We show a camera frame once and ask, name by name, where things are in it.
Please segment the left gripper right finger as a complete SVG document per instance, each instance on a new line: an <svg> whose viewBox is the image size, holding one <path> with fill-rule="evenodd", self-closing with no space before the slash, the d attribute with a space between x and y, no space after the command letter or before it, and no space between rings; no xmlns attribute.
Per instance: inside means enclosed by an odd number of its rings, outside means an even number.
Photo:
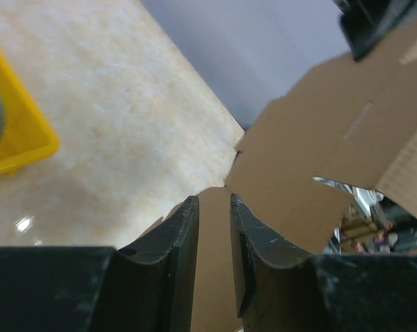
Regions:
<svg viewBox="0 0 417 332"><path fill-rule="evenodd" d="M311 254L230 197L237 315L244 331L331 331Z"/></svg>

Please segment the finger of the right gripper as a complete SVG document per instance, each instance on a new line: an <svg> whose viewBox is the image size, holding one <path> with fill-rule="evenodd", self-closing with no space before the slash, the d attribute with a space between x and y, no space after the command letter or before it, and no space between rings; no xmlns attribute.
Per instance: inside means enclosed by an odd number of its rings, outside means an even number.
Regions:
<svg viewBox="0 0 417 332"><path fill-rule="evenodd" d="M340 9L340 29L352 52L361 61L390 31L417 17L417 0L335 1Z"/></svg>

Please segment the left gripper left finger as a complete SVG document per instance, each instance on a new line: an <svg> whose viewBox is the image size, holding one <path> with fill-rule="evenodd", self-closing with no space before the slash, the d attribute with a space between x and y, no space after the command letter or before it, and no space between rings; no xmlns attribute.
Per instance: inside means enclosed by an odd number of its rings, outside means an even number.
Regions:
<svg viewBox="0 0 417 332"><path fill-rule="evenodd" d="M187 197L160 225L111 257L91 331L189 331L199 199Z"/></svg>

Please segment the brown cardboard box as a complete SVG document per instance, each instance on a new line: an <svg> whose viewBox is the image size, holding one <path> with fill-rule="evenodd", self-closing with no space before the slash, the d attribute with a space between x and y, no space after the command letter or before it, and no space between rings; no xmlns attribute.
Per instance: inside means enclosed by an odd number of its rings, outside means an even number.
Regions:
<svg viewBox="0 0 417 332"><path fill-rule="evenodd" d="M263 110L237 145L224 187L199 194L193 331L236 331L230 196L293 244L325 248L351 195L377 190L417 218L417 18L360 62L313 67Z"/></svg>

